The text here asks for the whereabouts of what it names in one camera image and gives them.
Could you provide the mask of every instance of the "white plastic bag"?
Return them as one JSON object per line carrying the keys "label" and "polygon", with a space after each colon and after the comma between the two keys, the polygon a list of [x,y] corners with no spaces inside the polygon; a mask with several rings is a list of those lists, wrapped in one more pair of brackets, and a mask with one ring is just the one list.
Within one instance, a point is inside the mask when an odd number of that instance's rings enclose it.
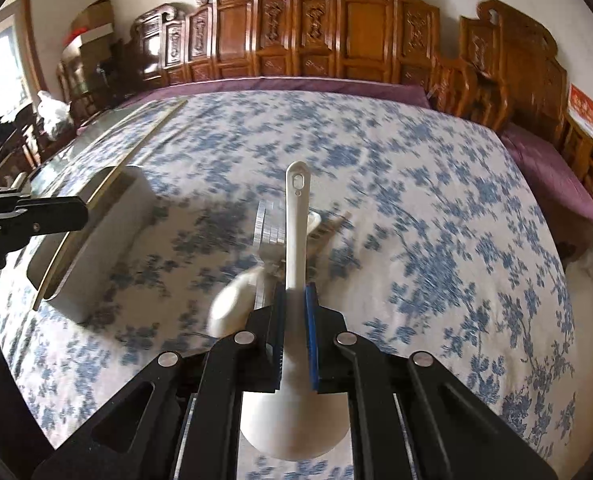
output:
{"label": "white plastic bag", "polygon": [[70,105],[54,99],[48,92],[38,93],[41,102],[38,104],[38,114],[43,117],[43,128],[50,140],[56,140],[62,131],[72,127]]}

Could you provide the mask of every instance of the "pink cushion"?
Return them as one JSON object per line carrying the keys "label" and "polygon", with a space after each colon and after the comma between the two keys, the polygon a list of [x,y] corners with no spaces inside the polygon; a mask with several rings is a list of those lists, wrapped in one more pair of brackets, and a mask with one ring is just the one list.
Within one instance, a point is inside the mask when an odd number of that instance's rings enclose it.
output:
{"label": "pink cushion", "polygon": [[570,211],[593,220],[593,200],[561,154],[549,142],[514,123],[500,135],[532,192],[553,198]]}

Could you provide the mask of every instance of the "wooden backrest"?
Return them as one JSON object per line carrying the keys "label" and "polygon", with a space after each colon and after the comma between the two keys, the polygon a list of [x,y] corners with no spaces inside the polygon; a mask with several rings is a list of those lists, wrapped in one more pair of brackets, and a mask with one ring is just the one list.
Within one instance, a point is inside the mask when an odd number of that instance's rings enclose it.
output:
{"label": "wooden backrest", "polygon": [[429,88],[439,11],[422,0],[197,0],[132,26],[147,88],[241,76],[306,75]]}
{"label": "wooden backrest", "polygon": [[511,119],[551,142],[593,198],[593,139],[566,113],[567,73],[536,20],[498,0],[461,17],[460,57],[477,72],[471,119],[499,132]]}

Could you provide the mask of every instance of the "tablecloth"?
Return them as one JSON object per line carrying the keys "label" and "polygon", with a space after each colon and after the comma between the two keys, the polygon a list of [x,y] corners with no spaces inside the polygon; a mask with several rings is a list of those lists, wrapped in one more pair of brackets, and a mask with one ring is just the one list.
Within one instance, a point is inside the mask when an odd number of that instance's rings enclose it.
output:
{"label": "tablecloth", "polygon": [[[178,99],[150,102],[84,150],[46,194],[115,164]],[[495,134],[386,100],[307,91],[188,98],[136,156],[157,195],[152,224],[75,324],[30,310],[33,239],[0,272],[3,352],[57,446],[158,352],[203,351],[212,298],[255,263],[259,200],[280,200],[294,160],[310,207],[351,219],[308,266],[321,304],[402,356],[441,359],[555,468],[569,441],[577,352],[561,263],[536,202]],[[351,478],[349,437],[287,463],[241,440],[240,478]]]}

